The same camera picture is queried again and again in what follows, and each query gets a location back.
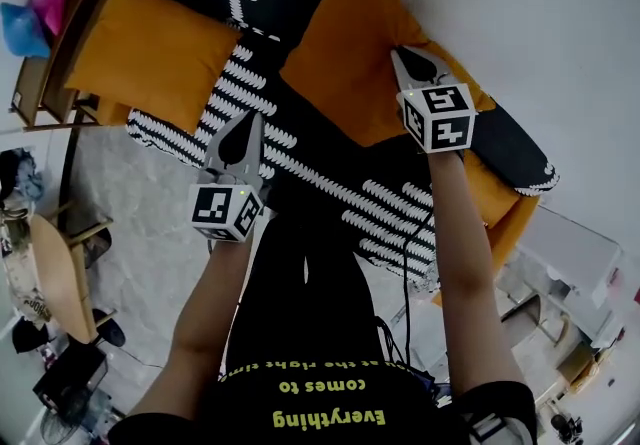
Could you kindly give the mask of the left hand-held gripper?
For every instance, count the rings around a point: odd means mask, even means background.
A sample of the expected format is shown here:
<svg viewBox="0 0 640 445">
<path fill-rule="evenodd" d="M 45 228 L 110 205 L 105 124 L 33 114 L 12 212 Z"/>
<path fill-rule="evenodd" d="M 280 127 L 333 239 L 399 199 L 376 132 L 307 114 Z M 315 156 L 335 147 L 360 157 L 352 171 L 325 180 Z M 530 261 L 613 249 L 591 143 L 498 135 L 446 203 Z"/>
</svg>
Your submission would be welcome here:
<svg viewBox="0 0 640 445">
<path fill-rule="evenodd" d="M 229 120 L 209 142 L 188 198 L 188 220 L 209 240 L 245 242 L 263 212 L 263 125 L 262 114 L 249 111 Z"/>
</svg>

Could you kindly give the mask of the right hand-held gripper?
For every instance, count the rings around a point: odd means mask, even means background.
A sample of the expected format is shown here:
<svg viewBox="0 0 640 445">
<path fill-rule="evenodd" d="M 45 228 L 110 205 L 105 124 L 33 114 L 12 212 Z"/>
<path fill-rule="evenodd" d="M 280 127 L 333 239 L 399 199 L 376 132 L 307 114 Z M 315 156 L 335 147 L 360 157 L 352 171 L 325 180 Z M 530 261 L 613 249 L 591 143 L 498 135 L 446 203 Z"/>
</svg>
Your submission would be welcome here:
<svg viewBox="0 0 640 445">
<path fill-rule="evenodd" d="M 391 60 L 404 129 L 428 154 L 468 149 L 476 118 L 468 85 L 453 82 L 447 63 L 424 49 L 398 46 Z"/>
</svg>

